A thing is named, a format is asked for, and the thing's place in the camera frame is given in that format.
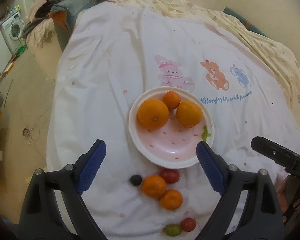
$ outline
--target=rabbit illustration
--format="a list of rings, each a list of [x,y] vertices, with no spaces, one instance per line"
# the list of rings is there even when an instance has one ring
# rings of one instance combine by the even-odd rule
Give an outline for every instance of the rabbit illustration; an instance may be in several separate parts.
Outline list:
[[[239,84],[243,88],[247,87],[248,84],[250,86],[252,86],[251,83],[249,82],[249,79],[248,79],[247,75],[244,73],[243,69],[237,68],[235,66],[235,64],[233,64],[233,67],[230,67],[230,72],[231,72],[232,75],[238,76]]]
[[[206,59],[206,62],[200,62],[200,64],[208,70],[209,73],[206,78],[212,86],[218,90],[220,88],[223,90],[229,89],[229,82],[226,80],[225,75],[219,71],[219,66],[216,63]]]
[[[162,72],[158,76],[161,81],[161,86],[182,88],[188,92],[192,92],[195,88],[195,84],[192,82],[192,78],[184,77],[180,69],[181,63],[167,60],[162,56],[155,56],[155,61],[159,64],[159,69]]]

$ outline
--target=blue gripper pad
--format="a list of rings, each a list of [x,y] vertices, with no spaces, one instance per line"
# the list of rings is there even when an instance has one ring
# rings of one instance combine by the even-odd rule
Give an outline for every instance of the blue gripper pad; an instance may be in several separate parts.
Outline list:
[[[79,183],[77,185],[79,195],[82,195],[84,191],[90,188],[105,156],[106,144],[104,141],[101,141],[79,174]]]
[[[200,142],[197,145],[197,158],[208,177],[208,180],[214,191],[224,195],[227,181],[227,164],[223,158],[211,150],[206,142]]]

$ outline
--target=orange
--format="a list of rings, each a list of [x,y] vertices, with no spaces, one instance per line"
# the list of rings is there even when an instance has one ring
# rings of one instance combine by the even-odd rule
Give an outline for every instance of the orange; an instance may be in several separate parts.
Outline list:
[[[175,210],[181,207],[183,197],[181,193],[175,189],[167,190],[160,198],[160,205],[168,210]]]
[[[142,184],[143,193],[152,198],[161,197],[166,192],[166,189],[167,183],[158,175],[146,178]]]
[[[196,126],[202,117],[201,108],[193,102],[183,101],[177,108],[176,118],[186,128]]]
[[[172,110],[172,109],[175,109],[178,107],[178,105],[181,102],[181,98],[176,92],[169,91],[169,92],[165,93],[162,101],[166,104],[166,106],[169,108],[169,110]]]
[[[140,124],[148,130],[157,130],[163,127],[169,119],[168,107],[159,99],[144,101],[137,113]]]

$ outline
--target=large orange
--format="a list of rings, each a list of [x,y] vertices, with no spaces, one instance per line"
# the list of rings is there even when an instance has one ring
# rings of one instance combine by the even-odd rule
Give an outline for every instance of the large orange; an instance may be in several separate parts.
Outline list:
[[[181,102],[181,98],[176,92],[169,91],[165,93],[165,95],[162,98],[162,101],[166,104],[169,110],[172,110],[178,107],[178,105]]]
[[[201,108],[193,102],[183,101],[177,108],[176,118],[186,128],[196,126],[202,117]]]
[[[144,128],[157,130],[168,122],[169,109],[159,99],[151,98],[140,105],[137,116]]]
[[[152,198],[161,197],[166,192],[166,189],[167,183],[158,175],[146,178],[142,184],[143,193]]]
[[[175,210],[181,207],[182,203],[182,194],[175,189],[167,190],[160,198],[160,205],[168,210]]]

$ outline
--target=washing machine door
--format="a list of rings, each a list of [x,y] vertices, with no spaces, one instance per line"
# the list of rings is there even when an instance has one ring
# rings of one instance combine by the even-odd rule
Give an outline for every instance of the washing machine door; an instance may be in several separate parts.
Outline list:
[[[21,37],[22,30],[25,27],[25,23],[21,20],[15,20],[11,23],[9,35],[14,41],[17,41]]]

